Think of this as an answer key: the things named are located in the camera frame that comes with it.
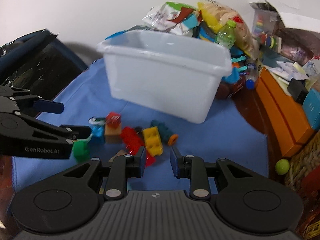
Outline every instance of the tennis ball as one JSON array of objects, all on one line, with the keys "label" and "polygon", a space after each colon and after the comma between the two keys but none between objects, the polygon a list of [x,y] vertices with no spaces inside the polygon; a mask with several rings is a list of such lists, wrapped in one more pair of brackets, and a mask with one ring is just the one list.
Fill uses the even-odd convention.
[{"label": "tennis ball", "polygon": [[284,175],[289,171],[290,164],[287,159],[281,159],[276,163],[276,173]]}]

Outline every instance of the red box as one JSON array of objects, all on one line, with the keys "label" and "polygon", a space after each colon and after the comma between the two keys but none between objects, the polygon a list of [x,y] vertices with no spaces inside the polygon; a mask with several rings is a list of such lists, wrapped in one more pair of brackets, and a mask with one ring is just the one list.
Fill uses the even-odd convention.
[{"label": "red box", "polygon": [[110,112],[106,117],[107,126],[113,129],[117,129],[121,124],[121,115],[115,112]]}]

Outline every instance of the teal toy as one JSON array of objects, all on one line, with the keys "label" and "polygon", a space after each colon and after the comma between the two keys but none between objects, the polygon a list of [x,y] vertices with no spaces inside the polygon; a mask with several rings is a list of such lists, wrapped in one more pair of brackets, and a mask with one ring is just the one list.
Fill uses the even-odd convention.
[{"label": "teal toy", "polygon": [[179,135],[173,133],[164,122],[159,122],[157,120],[151,121],[150,127],[158,127],[158,131],[160,134],[160,138],[163,142],[167,145],[171,146],[174,145],[176,140],[178,139]]},{"label": "teal toy", "polygon": [[85,140],[77,140],[73,142],[73,156],[78,163],[84,162],[90,158],[89,149]]},{"label": "teal toy", "polygon": [[276,163],[276,173],[279,175],[286,174],[290,169],[290,163],[287,159],[281,159]]}]

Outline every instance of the green toy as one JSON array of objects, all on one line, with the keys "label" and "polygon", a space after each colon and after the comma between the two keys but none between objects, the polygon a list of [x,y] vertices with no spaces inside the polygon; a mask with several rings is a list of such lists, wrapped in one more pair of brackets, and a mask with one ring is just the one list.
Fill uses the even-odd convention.
[{"label": "green toy", "polygon": [[90,158],[89,149],[85,140],[77,140],[73,142],[73,156],[78,163],[84,162]]},{"label": "green toy", "polygon": [[276,163],[276,173],[284,175],[289,171],[290,164],[287,159],[281,159]]}]

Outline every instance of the clear plastic container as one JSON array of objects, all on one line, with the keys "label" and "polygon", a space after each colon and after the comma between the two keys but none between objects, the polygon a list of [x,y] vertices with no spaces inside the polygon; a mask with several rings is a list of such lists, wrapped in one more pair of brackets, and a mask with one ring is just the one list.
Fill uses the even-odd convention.
[{"label": "clear plastic container", "polygon": [[223,46],[170,33],[134,30],[102,41],[111,96],[202,123],[223,76]]},{"label": "clear plastic container", "polygon": [[276,22],[279,20],[277,12],[267,10],[254,10],[252,36],[259,38],[262,33],[272,35]]}]

